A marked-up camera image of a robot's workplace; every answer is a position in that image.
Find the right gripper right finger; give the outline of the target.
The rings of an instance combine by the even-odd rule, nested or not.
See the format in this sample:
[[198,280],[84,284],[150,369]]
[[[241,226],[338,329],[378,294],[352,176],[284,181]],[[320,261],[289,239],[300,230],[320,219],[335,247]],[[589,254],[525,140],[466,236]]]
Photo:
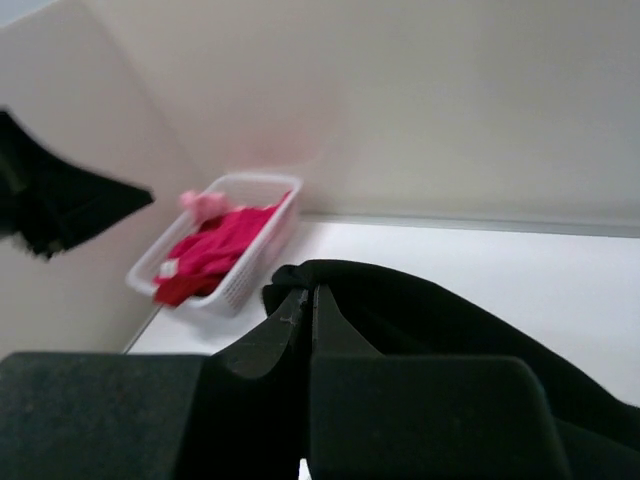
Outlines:
[[314,291],[312,352],[315,355],[382,357],[344,317],[328,285],[320,285]]

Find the black t shirt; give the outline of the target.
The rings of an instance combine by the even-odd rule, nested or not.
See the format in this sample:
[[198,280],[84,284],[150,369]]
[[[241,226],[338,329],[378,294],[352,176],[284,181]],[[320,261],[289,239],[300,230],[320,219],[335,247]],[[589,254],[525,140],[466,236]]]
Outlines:
[[[381,358],[312,352],[328,285]],[[306,368],[247,381],[212,356],[22,352],[1,363],[5,479],[635,479],[639,410],[508,323],[385,267],[309,260]]]

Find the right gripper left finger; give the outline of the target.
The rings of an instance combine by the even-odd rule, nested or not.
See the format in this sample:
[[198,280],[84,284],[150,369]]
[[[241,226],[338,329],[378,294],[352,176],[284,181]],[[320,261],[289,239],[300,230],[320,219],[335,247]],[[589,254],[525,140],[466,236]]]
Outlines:
[[293,289],[254,329],[212,356],[232,376],[257,381],[305,369],[310,356],[309,292]]

